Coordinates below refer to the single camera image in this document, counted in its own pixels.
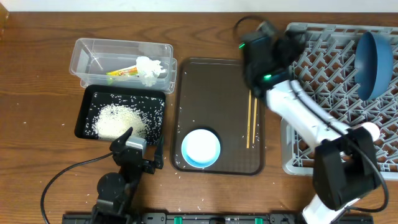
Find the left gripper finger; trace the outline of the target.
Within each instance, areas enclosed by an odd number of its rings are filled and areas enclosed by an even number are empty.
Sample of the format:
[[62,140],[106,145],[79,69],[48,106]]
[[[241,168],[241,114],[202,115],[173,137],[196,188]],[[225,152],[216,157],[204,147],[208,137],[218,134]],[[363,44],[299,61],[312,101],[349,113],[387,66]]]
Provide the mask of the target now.
[[124,134],[122,134],[120,137],[115,139],[111,143],[110,149],[124,149],[126,147],[126,141],[131,136],[132,131],[133,131],[133,128],[130,127]]
[[162,169],[164,166],[163,145],[164,145],[164,136],[161,135],[161,137],[158,140],[157,148],[154,153],[154,162],[155,162],[155,167],[157,169]]

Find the pile of rice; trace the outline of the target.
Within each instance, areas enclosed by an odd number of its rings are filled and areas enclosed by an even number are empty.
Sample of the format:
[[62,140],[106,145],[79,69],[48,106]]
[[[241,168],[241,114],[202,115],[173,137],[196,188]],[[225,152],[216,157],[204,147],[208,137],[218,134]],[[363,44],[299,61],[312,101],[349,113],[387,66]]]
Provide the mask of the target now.
[[132,128],[133,136],[146,138],[149,126],[141,114],[141,111],[125,105],[106,105],[93,119],[93,132],[100,139],[113,140]]

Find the light blue white bowl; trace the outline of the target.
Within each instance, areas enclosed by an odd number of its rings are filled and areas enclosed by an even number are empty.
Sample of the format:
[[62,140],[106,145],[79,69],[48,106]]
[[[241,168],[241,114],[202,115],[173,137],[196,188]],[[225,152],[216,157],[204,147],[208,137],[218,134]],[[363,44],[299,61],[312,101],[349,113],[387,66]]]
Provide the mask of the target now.
[[221,154],[221,141],[213,131],[195,129],[183,138],[181,153],[190,166],[204,169],[218,160]]

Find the yellow green snack wrapper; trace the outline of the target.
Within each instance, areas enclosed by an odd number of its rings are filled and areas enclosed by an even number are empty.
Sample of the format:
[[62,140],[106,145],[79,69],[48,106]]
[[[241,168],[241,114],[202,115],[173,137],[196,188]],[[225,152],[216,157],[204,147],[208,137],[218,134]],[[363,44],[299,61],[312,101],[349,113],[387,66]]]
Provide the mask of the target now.
[[106,75],[115,76],[115,77],[131,76],[131,75],[137,75],[137,74],[138,74],[138,69],[135,65],[106,73]]

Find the white tissue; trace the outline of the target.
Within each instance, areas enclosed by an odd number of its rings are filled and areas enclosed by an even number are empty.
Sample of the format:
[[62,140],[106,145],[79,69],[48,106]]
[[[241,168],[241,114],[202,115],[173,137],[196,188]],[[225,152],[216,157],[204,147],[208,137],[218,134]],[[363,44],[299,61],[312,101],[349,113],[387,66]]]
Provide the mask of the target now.
[[154,85],[160,74],[166,72],[166,69],[163,69],[160,63],[159,60],[151,60],[145,56],[136,59],[137,76],[144,86]]

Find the dark blue plate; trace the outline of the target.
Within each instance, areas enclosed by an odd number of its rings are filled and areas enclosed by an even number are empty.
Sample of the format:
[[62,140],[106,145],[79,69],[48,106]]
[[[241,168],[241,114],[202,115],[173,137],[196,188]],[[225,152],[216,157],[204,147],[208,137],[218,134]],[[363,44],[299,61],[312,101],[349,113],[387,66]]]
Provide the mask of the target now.
[[358,71],[354,81],[359,84],[358,95],[361,100],[374,100],[384,94],[393,73],[389,40],[381,34],[364,33],[357,44],[354,67]]

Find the white cup pink inside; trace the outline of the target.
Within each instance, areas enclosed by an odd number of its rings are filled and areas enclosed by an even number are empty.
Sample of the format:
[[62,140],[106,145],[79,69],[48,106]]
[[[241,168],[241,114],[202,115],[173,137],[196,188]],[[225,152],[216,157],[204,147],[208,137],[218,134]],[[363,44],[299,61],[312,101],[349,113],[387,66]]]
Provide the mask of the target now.
[[357,128],[364,128],[364,129],[366,129],[370,134],[371,134],[371,137],[372,137],[372,139],[373,139],[373,142],[374,141],[377,141],[378,139],[379,139],[379,137],[380,137],[380,129],[378,128],[378,126],[376,125],[376,124],[374,124],[374,123],[371,123],[371,122],[365,122],[365,123],[362,123],[362,124],[359,124],[359,125],[357,125],[356,126]]

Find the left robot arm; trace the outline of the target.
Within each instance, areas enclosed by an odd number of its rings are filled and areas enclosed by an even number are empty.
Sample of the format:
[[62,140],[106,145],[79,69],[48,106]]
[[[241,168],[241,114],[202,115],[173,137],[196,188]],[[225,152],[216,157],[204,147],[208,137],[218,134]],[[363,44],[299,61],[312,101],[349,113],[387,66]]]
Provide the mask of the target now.
[[97,184],[98,198],[93,207],[92,224],[132,224],[140,223],[141,216],[131,212],[130,207],[141,177],[144,173],[154,174],[164,166],[161,136],[157,141],[154,159],[144,158],[147,141],[134,137],[132,128],[115,139],[109,150],[119,172],[110,172],[100,178]]

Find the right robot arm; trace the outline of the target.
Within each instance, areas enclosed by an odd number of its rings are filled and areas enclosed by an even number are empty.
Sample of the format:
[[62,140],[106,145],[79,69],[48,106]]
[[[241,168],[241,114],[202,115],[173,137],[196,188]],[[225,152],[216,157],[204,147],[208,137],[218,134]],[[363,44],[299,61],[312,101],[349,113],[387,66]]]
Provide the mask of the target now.
[[247,16],[259,27],[239,36],[243,75],[251,93],[288,122],[314,151],[315,196],[302,210],[302,223],[335,223],[346,212],[377,213],[389,192],[378,166],[372,123],[350,127],[316,104],[289,73],[305,50],[304,32],[280,31],[261,16]]

